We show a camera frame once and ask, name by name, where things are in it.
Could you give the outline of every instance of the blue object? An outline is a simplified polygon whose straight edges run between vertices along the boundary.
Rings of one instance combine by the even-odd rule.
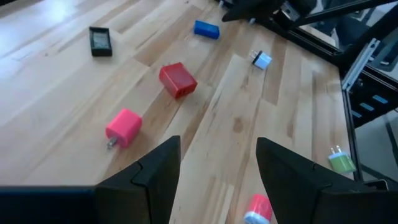
[[[218,39],[220,37],[220,29],[218,26],[208,24],[207,22],[195,21],[195,26],[193,27],[193,33],[204,35],[212,39]]]

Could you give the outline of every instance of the wooden tabletop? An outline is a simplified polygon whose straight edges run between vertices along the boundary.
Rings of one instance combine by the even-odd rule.
[[[18,0],[0,8],[0,184],[90,185],[182,138],[171,223],[242,223],[265,194],[255,157],[267,137],[329,167],[349,152],[338,69],[246,21],[222,23],[209,0]],[[196,19],[219,40],[193,35]],[[88,26],[109,27],[113,57],[93,58]],[[253,67],[251,50],[272,57]],[[182,62],[198,80],[174,100],[161,66]],[[106,150],[122,109],[143,117],[126,150]]]

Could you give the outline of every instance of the white charger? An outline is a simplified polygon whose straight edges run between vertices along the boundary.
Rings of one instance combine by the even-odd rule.
[[[255,52],[252,50],[250,56],[253,58],[252,64],[263,70],[267,68],[272,60],[272,58],[265,54],[262,50],[260,50],[260,52]]]

